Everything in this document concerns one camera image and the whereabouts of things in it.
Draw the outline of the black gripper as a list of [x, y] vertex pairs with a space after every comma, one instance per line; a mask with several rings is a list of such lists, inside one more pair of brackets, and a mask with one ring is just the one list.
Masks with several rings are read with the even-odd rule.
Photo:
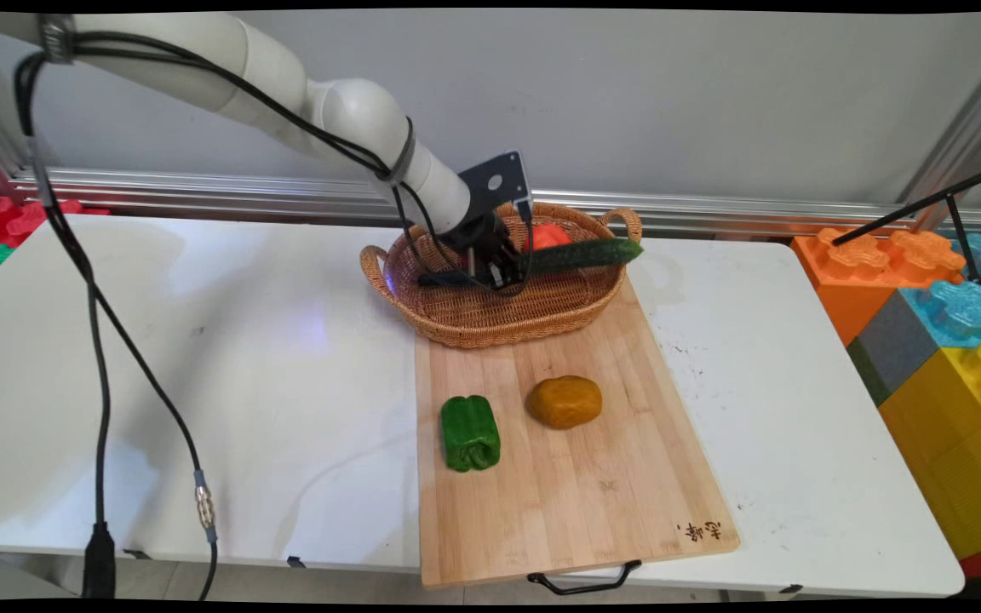
[[468, 276], [476, 284], [493, 287], [491, 262], [496, 259], [496, 287], [505, 289], [528, 279], [528, 255], [515, 248], [505, 221], [498, 213], [486, 213], [460, 222], [449, 232], [449, 248], [459, 255], [468, 251]]

